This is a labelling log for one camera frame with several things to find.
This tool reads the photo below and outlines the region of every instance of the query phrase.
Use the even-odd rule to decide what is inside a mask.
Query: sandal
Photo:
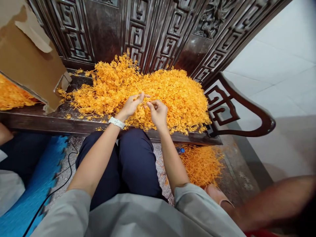
[[[228,202],[234,207],[234,205],[228,200],[225,194],[214,184],[209,184],[205,187],[204,191],[218,204],[221,205],[223,201]]]

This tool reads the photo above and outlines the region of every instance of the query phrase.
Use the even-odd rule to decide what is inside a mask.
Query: blue foam mat
[[[1,237],[23,236],[49,190],[56,184],[54,175],[61,169],[59,163],[65,157],[64,149],[67,147],[67,141],[68,137],[54,136],[51,138],[25,192],[14,206],[0,217]],[[27,236],[31,235],[43,218],[44,215],[40,212]]]

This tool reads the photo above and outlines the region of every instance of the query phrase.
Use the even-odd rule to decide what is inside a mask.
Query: gray sleeve
[[[31,236],[84,236],[88,227],[90,203],[90,195],[85,191],[67,191],[57,199]]]
[[[200,187],[186,184],[174,191],[175,207],[212,236],[245,236],[230,216]]]

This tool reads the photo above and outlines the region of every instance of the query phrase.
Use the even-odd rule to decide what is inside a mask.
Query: black cable
[[[70,176],[69,176],[69,178],[67,179],[67,181],[66,181],[61,187],[59,187],[58,189],[56,189],[54,192],[52,192],[51,194],[49,194],[49,195],[45,198],[45,200],[43,201],[43,203],[41,204],[41,206],[40,206],[39,209],[37,210],[36,214],[34,215],[34,217],[33,217],[32,221],[31,221],[31,223],[30,223],[29,226],[28,226],[28,228],[26,229],[26,231],[25,231],[23,237],[25,237],[25,236],[27,235],[27,233],[29,232],[29,230],[30,230],[30,228],[31,228],[31,226],[32,226],[32,224],[33,224],[35,218],[36,218],[37,215],[39,214],[41,208],[43,207],[43,205],[45,204],[45,202],[47,201],[47,199],[48,199],[50,196],[52,196],[55,192],[57,192],[58,190],[60,190],[62,187],[64,187],[64,186],[66,185],[66,183],[70,180],[70,178],[71,178],[71,176],[72,176],[72,169],[71,169],[71,165],[70,165],[70,161],[69,161],[69,156],[70,156],[71,154],[74,154],[74,153],[77,154],[77,152],[71,152],[71,153],[69,153],[69,155],[68,155],[68,164],[69,164],[69,167],[70,167]]]

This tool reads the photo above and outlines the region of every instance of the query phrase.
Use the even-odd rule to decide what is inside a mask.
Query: wooden armrest
[[[214,137],[218,135],[232,134],[243,137],[261,137],[273,131],[273,129],[276,126],[276,122],[267,110],[262,108],[260,105],[254,103],[253,101],[249,100],[242,93],[240,93],[235,88],[234,84],[225,78],[222,72],[219,72],[214,76],[211,84],[213,85],[216,81],[219,81],[222,84],[222,86],[229,93],[229,95],[227,95],[223,90],[221,90],[218,85],[214,85],[213,87],[211,86],[212,88],[207,93],[205,93],[210,105],[208,110],[213,115],[213,121],[216,121],[220,126],[222,126],[239,120],[240,117],[238,116],[236,108],[231,101],[232,99],[235,99],[240,104],[248,108],[250,111],[258,115],[262,121],[262,125],[253,131],[240,131],[231,129],[218,130],[215,123],[213,123],[212,126],[208,127],[209,136]],[[209,94],[212,92],[219,93],[223,99],[219,101],[220,98],[218,96],[214,97],[213,99],[210,99]],[[224,103],[227,104],[229,112],[232,117],[229,119],[222,120],[219,114],[225,111],[225,108],[221,107],[221,105],[223,105]]]

